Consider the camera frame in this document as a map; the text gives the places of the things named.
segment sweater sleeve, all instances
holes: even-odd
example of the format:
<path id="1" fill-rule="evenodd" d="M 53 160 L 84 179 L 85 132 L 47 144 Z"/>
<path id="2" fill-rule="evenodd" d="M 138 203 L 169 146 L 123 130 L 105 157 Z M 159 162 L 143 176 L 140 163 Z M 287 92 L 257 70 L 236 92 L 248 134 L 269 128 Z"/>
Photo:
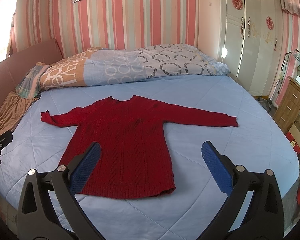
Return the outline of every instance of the sweater sleeve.
<path id="1" fill-rule="evenodd" d="M 227 114 L 209 112 L 196 108 L 171 105 L 164 102 L 155 103 L 157 110 L 162 113 L 164 122 L 174 122 L 201 126 L 234 126 L 238 127 L 237 118 Z"/>
<path id="2" fill-rule="evenodd" d="M 58 127 L 69 127 L 79 125 L 83 116 L 83 108 L 76 107 L 66 114 L 51 116 L 49 111 L 41 113 L 41 121 Z"/>

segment pink headboard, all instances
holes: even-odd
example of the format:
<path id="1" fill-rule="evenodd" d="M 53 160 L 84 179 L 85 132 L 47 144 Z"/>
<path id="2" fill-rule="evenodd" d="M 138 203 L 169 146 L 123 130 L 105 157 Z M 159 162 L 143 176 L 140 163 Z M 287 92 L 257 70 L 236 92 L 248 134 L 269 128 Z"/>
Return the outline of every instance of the pink headboard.
<path id="1" fill-rule="evenodd" d="M 25 74 L 37 62 L 49 65 L 62 58 L 56 40 L 52 39 L 19 51 L 0 62 L 0 107 L 7 95 L 15 90 Z"/>

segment mattress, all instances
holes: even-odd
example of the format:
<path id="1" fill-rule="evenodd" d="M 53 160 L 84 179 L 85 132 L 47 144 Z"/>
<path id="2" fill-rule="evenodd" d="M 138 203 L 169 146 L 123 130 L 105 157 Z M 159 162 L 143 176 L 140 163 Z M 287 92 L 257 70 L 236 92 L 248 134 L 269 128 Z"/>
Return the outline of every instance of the mattress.
<path id="1" fill-rule="evenodd" d="M 164 124 L 176 185 L 172 194 L 134 200 L 76 195 L 106 239 L 196 239 L 226 200 L 201 156 L 202 143 L 207 140 L 235 165 L 261 173 L 272 169 L 282 197 L 297 180 L 298 159 L 289 141 L 246 90 L 226 76 L 185 75 L 43 92 L 13 132 L 13 142 L 2 151 L 0 194 L 18 208 L 27 171 L 54 170 L 74 134 L 76 127 L 41 122 L 41 112 L 63 114 L 109 96 L 128 100 L 133 95 L 237 116 L 239 127 Z M 251 194 L 232 229 L 240 226 Z M 50 196 L 61 224 L 71 230 L 55 194 Z"/>

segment wooden drawer cabinet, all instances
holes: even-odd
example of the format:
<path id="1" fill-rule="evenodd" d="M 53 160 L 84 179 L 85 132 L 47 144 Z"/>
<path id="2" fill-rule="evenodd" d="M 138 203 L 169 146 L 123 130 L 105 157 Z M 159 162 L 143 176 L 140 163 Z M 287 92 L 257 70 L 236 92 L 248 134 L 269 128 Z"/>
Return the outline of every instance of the wooden drawer cabinet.
<path id="1" fill-rule="evenodd" d="M 290 78 L 288 89 L 273 119 L 286 134 L 300 112 L 300 84 Z"/>

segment white wardrobe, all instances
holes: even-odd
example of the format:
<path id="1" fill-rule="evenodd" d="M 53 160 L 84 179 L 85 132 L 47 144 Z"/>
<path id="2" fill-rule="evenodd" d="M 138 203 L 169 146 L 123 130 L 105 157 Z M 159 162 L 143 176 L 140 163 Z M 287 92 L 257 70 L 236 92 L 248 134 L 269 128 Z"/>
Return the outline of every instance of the white wardrobe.
<path id="1" fill-rule="evenodd" d="M 280 0 L 221 0 L 220 50 L 231 77 L 253 96 L 268 96 L 279 65 Z"/>

